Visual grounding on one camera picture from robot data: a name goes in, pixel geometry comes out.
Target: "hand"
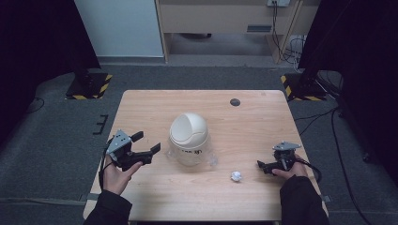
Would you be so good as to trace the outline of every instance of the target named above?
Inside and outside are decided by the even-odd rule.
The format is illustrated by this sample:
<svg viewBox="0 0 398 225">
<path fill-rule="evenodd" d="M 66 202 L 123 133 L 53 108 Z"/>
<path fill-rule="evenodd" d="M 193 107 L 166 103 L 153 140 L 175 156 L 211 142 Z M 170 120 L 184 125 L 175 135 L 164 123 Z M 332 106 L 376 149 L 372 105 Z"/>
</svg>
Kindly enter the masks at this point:
<svg viewBox="0 0 398 225">
<path fill-rule="evenodd" d="M 295 164 L 293 164 L 293 167 L 288 172 L 282 171 L 282 170 L 278 170 L 278 169 L 273 169 L 272 173 L 274 173 L 277 176 L 283 177 L 286 180 L 289 179 L 290 177 L 292 177 L 293 175 L 296 175 L 296 176 L 307 176 L 308 177 L 308 174 L 307 174 L 307 171 L 305 170 L 304 164 L 302 164 L 300 162 L 295 162 Z"/>
<path fill-rule="evenodd" d="M 106 155 L 105 165 L 112 163 L 109 155 Z M 105 168 L 103 173 L 103 189 L 120 195 L 126 188 L 127 183 L 131 180 L 131 176 L 140 169 L 143 162 L 137 162 L 128 170 L 122 172 L 113 163 Z"/>
</svg>

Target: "wire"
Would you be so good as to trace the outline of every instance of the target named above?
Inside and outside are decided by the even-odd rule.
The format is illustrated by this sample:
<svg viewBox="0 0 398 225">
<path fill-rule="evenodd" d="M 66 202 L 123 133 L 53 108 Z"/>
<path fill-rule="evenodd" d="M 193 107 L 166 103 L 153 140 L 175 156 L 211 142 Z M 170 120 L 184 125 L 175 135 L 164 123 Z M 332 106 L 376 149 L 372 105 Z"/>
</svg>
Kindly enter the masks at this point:
<svg viewBox="0 0 398 225">
<path fill-rule="evenodd" d="M 272 1 L 272 5 L 273 5 L 273 16 L 272 16 L 272 40 L 274 42 L 274 44 L 276 45 L 276 47 L 278 48 L 278 54 L 279 54 L 279 59 L 283 59 L 284 61 L 289 62 L 289 58 L 286 58 L 283 51 L 281 50 L 281 46 L 279 45 L 279 39 L 278 39 L 278 35 L 276 34 L 276 19 L 278 17 L 278 4 L 276 1 Z"/>
<path fill-rule="evenodd" d="M 296 122 L 296 121 L 298 121 L 298 120 L 304 120 L 304 119 L 311 119 L 311 118 L 314 118 L 314 120 L 312 120 L 311 122 L 310 122 L 310 124 L 308 124 L 307 125 L 307 127 L 305 128 L 305 129 L 303 129 L 301 132 L 300 132 L 300 136 L 310 127 L 310 125 L 313 123 L 313 122 L 315 122 L 317 119 L 319 119 L 320 117 L 322 117 L 322 116 L 324 116 L 324 115 L 327 115 L 327 114 L 329 114 L 329 113 L 332 113 L 334 110 L 336 110 L 337 109 L 337 107 L 336 108 L 333 108 L 333 109 L 331 109 L 331 110 L 329 110 L 329 111 L 327 111 L 327 112 L 324 112 L 324 113 L 321 113 L 321 114 L 316 114 L 316 115 L 311 115 L 311 116 L 308 116 L 308 117 L 302 117 L 302 118 L 298 118 L 298 119 L 295 119 L 294 121 Z"/>
<path fill-rule="evenodd" d="M 316 178 L 316 182 L 319 184 L 322 180 L 322 173 L 321 171 L 319 171 L 315 166 L 311 165 L 308 161 L 302 159 L 302 158 L 297 158 L 296 157 L 296 161 L 299 163 L 302 163 L 306 166 L 308 166 L 309 168 L 313 169 L 314 171 L 316 171 L 316 174 L 318 174 L 318 177 Z"/>
<path fill-rule="evenodd" d="M 355 208 L 357 209 L 358 213 L 360 214 L 360 216 L 363 218 L 363 220 L 367 224 L 372 225 L 372 223 L 366 218 L 366 216 L 363 215 L 362 211 L 360 211 L 360 207 L 358 206 L 357 201 L 355 200 L 354 194 L 352 193 L 352 189 L 351 189 L 351 186 L 350 186 L 349 181 L 348 181 L 348 176 L 347 176 L 347 173 L 345 171 L 345 166 L 344 166 L 343 159 L 342 159 L 342 153 L 340 151 L 340 144 L 339 144 L 339 141 L 337 140 L 336 130 L 334 128 L 334 114 L 336 113 L 337 110 L 338 110 L 338 108 L 334 109 L 333 113 L 331 114 L 331 128 L 333 130 L 334 141 L 336 142 L 337 153 L 339 155 L 340 165 L 342 166 L 342 169 L 343 169 L 343 175 L 344 175 L 345 184 L 347 186 L 348 193 L 349 193 L 349 196 L 351 198 L 351 201 L 354 204 Z"/>
<path fill-rule="evenodd" d="M 35 110 L 33 110 L 33 111 L 26 112 L 26 114 L 37 112 L 37 111 L 39 111 L 41 108 L 43 108 L 43 106 L 44 106 L 44 99 L 41 98 L 41 97 L 35 97 L 34 99 L 35 99 L 36 101 L 41 100 L 41 105 L 40 105 L 37 109 L 35 109 Z"/>
</svg>

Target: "black sleeve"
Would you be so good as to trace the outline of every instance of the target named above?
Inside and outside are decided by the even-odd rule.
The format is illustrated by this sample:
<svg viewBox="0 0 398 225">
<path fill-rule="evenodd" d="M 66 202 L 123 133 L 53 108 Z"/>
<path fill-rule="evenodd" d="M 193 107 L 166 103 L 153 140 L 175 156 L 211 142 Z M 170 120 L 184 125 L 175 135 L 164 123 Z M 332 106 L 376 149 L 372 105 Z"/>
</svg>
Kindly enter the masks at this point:
<svg viewBox="0 0 398 225">
<path fill-rule="evenodd" d="M 128 224 L 132 204 L 110 191 L 103 190 L 96 207 L 88 215 L 84 225 Z"/>
<path fill-rule="evenodd" d="M 281 188 L 283 225 L 328 225 L 322 200 L 310 179 L 292 176 Z"/>
</svg>

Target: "power cable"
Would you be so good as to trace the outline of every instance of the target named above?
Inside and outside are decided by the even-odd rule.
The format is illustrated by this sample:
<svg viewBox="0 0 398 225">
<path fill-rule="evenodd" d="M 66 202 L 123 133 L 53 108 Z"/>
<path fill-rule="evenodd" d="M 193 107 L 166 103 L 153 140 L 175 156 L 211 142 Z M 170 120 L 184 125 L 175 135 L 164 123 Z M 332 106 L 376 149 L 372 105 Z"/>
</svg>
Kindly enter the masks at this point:
<svg viewBox="0 0 398 225">
<path fill-rule="evenodd" d="M 351 201 L 354 204 L 355 208 L 357 209 L 358 213 L 360 214 L 362 219 L 366 222 L 366 224 L 372 225 L 372 223 L 366 218 L 365 215 L 363 215 L 362 211 L 360 210 L 360 207 L 358 206 L 357 201 L 355 200 L 354 194 L 352 193 L 351 185 L 349 183 L 348 176 L 347 176 L 347 173 L 345 171 L 345 166 L 344 166 L 343 159 L 342 159 L 342 153 L 340 151 L 340 144 L 338 142 L 337 135 L 336 135 L 336 130 L 334 128 L 334 114 L 336 113 L 337 110 L 338 110 L 338 108 L 334 109 L 333 113 L 331 114 L 331 128 L 333 130 L 333 137 L 334 137 L 334 141 L 336 142 L 337 153 L 339 155 L 340 165 L 342 166 L 345 184 L 347 186 L 348 193 L 349 193 L 349 196 L 351 198 Z"/>
</svg>

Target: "wall outlet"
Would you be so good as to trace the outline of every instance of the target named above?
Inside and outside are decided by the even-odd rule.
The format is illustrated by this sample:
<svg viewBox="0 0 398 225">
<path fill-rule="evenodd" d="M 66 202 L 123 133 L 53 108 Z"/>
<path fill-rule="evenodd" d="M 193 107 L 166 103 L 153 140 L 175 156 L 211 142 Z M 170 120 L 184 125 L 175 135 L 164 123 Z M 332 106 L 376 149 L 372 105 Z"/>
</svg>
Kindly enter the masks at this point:
<svg viewBox="0 0 398 225">
<path fill-rule="evenodd" d="M 268 0 L 267 6 L 274 7 L 275 3 L 278 7 L 288 7 L 290 0 Z"/>
</svg>

